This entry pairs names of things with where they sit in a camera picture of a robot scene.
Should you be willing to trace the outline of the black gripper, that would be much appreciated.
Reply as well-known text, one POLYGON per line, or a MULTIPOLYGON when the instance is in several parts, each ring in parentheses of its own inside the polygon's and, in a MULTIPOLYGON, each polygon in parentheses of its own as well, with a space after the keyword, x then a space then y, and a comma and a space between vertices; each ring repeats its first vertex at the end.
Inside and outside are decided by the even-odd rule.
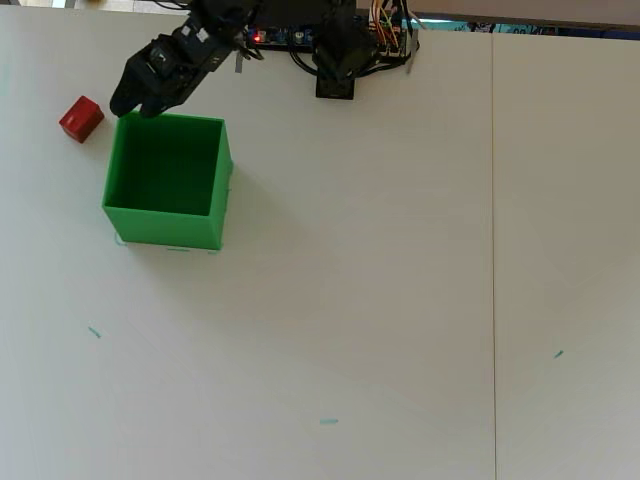
POLYGON ((183 104, 195 87, 236 49, 241 27, 230 22, 202 24, 187 20, 170 34, 160 34, 127 60, 109 107, 125 116, 139 107, 154 118, 183 104))

